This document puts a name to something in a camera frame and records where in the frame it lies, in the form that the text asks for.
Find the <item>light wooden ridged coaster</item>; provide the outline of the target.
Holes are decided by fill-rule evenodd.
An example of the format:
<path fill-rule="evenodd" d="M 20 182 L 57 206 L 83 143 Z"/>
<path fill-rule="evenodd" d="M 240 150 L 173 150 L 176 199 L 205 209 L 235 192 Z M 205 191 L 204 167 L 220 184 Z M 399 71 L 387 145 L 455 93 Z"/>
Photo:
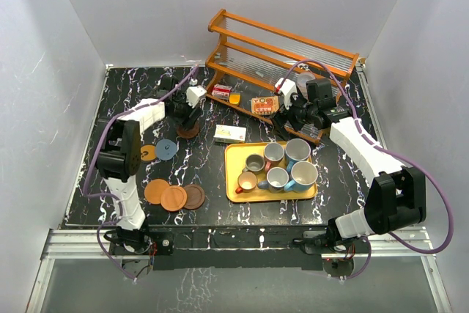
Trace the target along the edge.
<path fill-rule="evenodd" d="M 186 190 L 181 186 L 172 185 L 161 194 L 160 204 L 165 210 L 176 212 L 184 208 L 187 200 L 188 195 Z"/>

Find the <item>orange black paper coaster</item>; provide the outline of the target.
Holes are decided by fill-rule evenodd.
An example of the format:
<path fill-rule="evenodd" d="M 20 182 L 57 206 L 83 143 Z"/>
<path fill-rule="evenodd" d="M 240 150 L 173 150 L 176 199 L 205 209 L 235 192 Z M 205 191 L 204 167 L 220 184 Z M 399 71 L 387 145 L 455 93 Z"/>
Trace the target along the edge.
<path fill-rule="evenodd" d="M 156 146 L 152 144 L 145 144 L 140 149 L 141 161 L 148 163 L 152 162 L 157 158 Z"/>

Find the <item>blue paper coaster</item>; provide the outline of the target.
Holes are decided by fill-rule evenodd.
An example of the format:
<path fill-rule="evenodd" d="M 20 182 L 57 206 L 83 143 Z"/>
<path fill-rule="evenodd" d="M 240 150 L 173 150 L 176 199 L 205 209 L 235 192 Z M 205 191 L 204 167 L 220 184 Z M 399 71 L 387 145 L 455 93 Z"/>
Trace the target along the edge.
<path fill-rule="evenodd" d="M 156 157 L 162 161 L 171 160 L 177 153 L 177 144 L 170 139 L 161 139 L 155 145 Z"/>

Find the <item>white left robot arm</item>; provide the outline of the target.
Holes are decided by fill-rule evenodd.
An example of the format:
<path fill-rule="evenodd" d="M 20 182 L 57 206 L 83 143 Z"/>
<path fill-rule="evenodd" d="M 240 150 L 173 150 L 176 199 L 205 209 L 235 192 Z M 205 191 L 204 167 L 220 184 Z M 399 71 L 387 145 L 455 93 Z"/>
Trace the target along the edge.
<path fill-rule="evenodd" d="M 151 235 L 141 229 L 145 214 L 139 201 L 136 173 L 141 159 L 141 137 L 156 122 L 170 118 L 182 132 L 193 132 L 202 113 L 207 91 L 198 83 L 196 69 L 179 81 L 164 77 L 154 97 L 144 98 L 128 111 L 103 122 L 102 135 L 92 165 L 104 179 L 117 209 L 117 226 L 130 230 L 125 243 L 142 254 L 150 248 Z"/>

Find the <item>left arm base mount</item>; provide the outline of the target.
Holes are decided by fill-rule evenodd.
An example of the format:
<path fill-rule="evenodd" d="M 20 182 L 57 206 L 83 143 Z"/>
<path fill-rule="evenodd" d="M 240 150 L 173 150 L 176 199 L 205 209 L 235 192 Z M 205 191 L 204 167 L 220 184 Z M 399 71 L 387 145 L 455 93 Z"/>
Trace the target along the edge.
<path fill-rule="evenodd" d="M 156 256 L 173 253 L 174 236 L 170 232 L 154 232 L 148 228 L 126 230 L 121 227 L 104 232 L 103 238 L 110 243 L 110 253 L 117 256 L 144 255 L 152 265 Z"/>

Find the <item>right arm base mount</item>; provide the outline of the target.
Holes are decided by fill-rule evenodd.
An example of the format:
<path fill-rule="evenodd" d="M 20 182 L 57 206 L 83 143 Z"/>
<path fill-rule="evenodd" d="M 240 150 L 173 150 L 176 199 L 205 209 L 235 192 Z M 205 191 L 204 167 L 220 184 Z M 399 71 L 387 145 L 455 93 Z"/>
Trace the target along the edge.
<path fill-rule="evenodd" d="M 355 256 L 356 243 L 359 240 L 366 242 L 369 231 L 367 229 L 354 230 L 353 223 L 345 219 L 346 216 L 335 217 L 328 221 L 324 232 L 312 234 L 312 231 L 304 232 L 301 237 L 292 240 L 292 245 L 298 247 L 305 254 L 314 251 L 330 251 L 340 254 L 331 265 L 337 269 L 339 262 L 346 262 Z"/>

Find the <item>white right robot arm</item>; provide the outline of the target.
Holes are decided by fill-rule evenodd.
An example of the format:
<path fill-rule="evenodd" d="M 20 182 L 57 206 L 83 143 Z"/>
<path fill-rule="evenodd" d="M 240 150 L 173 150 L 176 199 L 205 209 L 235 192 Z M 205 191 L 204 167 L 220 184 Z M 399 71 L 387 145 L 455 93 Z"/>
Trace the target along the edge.
<path fill-rule="evenodd" d="M 354 237 L 383 235 L 426 219 L 423 172 L 384 153 L 351 108 L 337 104 L 328 79 L 307 81 L 305 95 L 289 79 L 279 79 L 274 87 L 283 98 L 271 117 L 276 134 L 285 139 L 286 124 L 294 130 L 306 124 L 327 129 L 329 139 L 345 151 L 369 184 L 364 207 L 328 222 L 321 239 L 332 250 L 345 251 Z"/>

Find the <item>plain orange wooden coaster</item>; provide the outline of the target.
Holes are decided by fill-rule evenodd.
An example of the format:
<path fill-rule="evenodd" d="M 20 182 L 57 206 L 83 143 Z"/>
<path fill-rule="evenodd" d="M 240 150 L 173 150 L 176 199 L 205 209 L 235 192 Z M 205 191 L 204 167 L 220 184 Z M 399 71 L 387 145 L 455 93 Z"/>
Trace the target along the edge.
<path fill-rule="evenodd" d="M 169 183 L 163 179 L 154 179 L 145 187 L 144 197 L 150 204 L 159 205 L 162 193 L 169 186 Z"/>

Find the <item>dark walnut coaster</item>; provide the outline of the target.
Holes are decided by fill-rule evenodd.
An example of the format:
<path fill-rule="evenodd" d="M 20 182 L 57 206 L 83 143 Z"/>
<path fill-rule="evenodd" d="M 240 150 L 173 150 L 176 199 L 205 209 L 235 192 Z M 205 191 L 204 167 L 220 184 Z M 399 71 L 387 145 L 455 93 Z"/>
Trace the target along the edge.
<path fill-rule="evenodd" d="M 177 135 L 183 139 L 193 139 L 199 134 L 200 125 L 198 122 L 192 128 L 184 129 L 182 126 L 177 128 Z"/>
<path fill-rule="evenodd" d="M 204 189 L 200 185 L 190 184 L 184 187 L 187 194 L 187 201 L 184 208 L 187 210 L 196 210 L 201 207 L 205 201 Z"/>

